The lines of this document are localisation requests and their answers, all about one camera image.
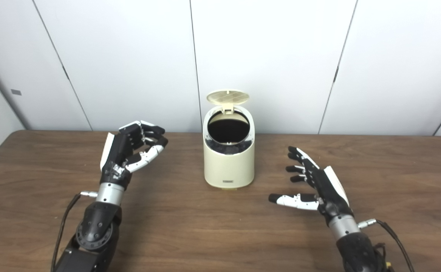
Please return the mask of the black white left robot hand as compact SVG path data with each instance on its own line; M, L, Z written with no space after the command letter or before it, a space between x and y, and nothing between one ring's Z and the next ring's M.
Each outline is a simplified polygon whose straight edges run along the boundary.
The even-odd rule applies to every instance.
M145 121L134 121L109 133L101 157L101 184L128 188L133 172L153 161L167 146L165 129Z

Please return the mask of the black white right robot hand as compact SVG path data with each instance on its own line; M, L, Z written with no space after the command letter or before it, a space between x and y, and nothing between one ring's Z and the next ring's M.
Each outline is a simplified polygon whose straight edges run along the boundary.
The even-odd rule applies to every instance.
M301 210L317 210L327 224L344 215L354 216L343 186L331 166L319 167L307 153L294 146L288 147L288 158L298 162L298 165L286 167L287 172L296 173L290 181L308 184L316 192L294 195L271 193L268 196L270 202Z

